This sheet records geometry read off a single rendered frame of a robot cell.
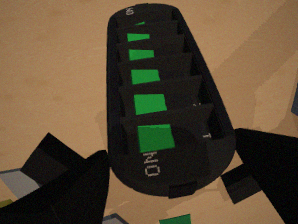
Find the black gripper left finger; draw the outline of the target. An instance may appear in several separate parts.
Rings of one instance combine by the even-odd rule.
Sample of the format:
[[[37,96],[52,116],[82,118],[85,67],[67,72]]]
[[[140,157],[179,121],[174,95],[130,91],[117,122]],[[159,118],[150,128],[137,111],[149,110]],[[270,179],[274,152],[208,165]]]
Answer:
[[[102,224],[109,190],[106,149],[0,208],[0,224]]]

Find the yellow rectangular block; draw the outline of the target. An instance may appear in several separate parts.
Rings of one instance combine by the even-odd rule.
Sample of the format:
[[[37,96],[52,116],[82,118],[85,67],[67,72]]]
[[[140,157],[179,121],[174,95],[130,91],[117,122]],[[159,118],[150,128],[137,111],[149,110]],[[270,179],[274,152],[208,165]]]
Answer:
[[[13,202],[11,200],[11,198],[9,198],[9,200],[1,201],[0,202],[0,208],[3,208],[3,206],[7,206],[7,205],[11,204],[11,202]]]

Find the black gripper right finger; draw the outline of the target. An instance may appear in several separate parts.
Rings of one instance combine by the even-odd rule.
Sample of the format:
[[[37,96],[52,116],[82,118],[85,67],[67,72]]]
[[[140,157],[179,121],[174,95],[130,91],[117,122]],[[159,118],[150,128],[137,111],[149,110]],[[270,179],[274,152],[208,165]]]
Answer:
[[[285,224],[298,224],[298,139],[235,128],[235,151]]]

